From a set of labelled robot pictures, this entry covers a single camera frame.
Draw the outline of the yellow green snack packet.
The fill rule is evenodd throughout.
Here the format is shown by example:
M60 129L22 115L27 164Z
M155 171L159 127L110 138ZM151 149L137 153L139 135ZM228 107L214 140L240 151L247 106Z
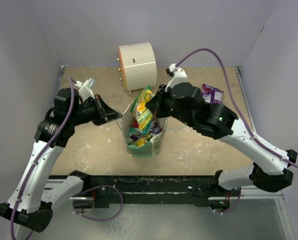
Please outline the yellow green snack packet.
M151 86L146 86L135 98L131 113L134 115L138 123L138 127L142 133L148 132L153 123L153 114L147 109L146 103L154 98L154 93Z

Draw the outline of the green paper bag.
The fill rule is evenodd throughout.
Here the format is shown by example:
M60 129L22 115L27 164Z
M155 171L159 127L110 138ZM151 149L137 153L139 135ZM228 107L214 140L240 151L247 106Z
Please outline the green paper bag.
M122 113L121 122L118 127L121 130L122 138L126 146L127 153L135 158L152 158L158 155L162 148L164 136L167 131L178 131L185 126L170 128L167 118L159 118L153 122L148 133L144 134L136 127L132 126L135 120L131 108L133 102L130 102Z

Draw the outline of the purple snack packet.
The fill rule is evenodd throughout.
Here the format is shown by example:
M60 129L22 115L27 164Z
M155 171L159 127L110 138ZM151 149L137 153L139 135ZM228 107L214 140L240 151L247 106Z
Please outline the purple snack packet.
M224 91L209 86L207 84L202 85L201 89L202 97L204 98L205 102L208 104L222 104L222 98Z

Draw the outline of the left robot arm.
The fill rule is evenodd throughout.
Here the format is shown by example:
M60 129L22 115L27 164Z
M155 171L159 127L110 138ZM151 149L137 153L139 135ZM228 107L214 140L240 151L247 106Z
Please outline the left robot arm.
M62 203L77 194L86 196L92 189L91 176L75 170L50 193L44 192L75 127L89 122L101 126L121 117L98 94L83 100L76 89L59 90L53 108L38 125L31 158L16 190L7 202L0 203L0 216L31 231L44 231Z

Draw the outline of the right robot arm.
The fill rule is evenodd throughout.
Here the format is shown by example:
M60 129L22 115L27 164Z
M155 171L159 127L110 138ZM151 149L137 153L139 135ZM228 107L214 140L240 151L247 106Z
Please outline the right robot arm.
M235 112L222 104L206 103L201 90L190 83L182 82L173 88L161 85L145 106L155 117L173 117L252 160L253 163L244 168L218 170L211 183L215 195L222 196L234 188L251 185L275 193L291 185L293 173L288 169L288 161L295 162L296 152L281 150L248 131Z

